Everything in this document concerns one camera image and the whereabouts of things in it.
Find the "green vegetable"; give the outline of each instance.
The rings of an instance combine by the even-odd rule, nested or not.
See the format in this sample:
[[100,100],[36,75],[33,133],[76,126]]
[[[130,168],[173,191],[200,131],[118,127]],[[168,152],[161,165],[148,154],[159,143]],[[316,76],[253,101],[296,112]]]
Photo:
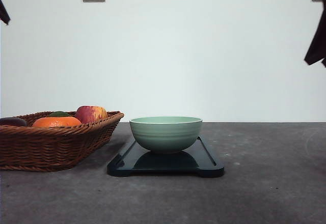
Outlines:
[[55,111],[55,112],[52,112],[47,117],[68,117],[68,116],[72,116],[72,115],[68,114],[67,112],[63,112],[63,111]]

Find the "bowl rim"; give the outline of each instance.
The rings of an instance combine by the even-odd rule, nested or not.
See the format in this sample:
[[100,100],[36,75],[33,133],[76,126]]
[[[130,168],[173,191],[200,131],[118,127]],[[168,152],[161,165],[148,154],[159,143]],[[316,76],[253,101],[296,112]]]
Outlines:
[[[152,123],[152,122],[139,122],[135,121],[138,119],[149,119],[149,118],[189,118],[189,119],[194,119],[193,121],[189,122],[175,122],[175,123]],[[151,124],[151,125],[175,125],[175,124],[190,124],[190,123],[196,123],[196,122],[202,122],[203,119],[197,118],[197,117],[188,117],[188,116],[150,116],[150,117],[140,117],[140,118],[134,118],[130,120],[130,123],[136,123],[136,124]]]

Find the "eggplant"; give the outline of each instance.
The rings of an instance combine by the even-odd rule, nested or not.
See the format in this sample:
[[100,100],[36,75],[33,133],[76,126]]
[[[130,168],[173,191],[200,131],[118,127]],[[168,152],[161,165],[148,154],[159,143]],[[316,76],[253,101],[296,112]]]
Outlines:
[[0,126],[27,126],[27,122],[21,118],[6,117],[0,119]]

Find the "woven basket rim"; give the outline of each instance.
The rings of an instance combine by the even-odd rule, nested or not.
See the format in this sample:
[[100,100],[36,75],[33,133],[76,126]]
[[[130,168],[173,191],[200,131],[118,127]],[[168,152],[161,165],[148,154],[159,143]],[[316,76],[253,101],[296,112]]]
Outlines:
[[[39,114],[46,114],[51,113],[51,111],[44,111],[44,112],[37,112],[33,114],[28,114],[24,116],[15,116],[17,118],[34,116]],[[108,118],[104,120],[98,120],[92,123],[83,123],[76,126],[56,126],[56,127],[32,127],[32,126],[7,126],[3,125],[0,126],[0,134],[20,134],[20,133],[37,133],[37,134],[80,134],[85,133],[93,130],[97,130],[102,128],[106,125],[112,124],[116,121],[119,121],[121,118],[124,117],[124,113],[120,111],[108,111],[107,112]]]

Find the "gray concrete floor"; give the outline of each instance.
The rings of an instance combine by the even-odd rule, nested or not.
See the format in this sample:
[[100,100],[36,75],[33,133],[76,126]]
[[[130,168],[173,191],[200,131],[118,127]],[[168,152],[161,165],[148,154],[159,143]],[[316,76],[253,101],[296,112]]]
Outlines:
[[0,171],[1,223],[326,223],[326,123],[204,123],[201,134],[220,178],[107,175],[131,136],[120,123],[73,169]]

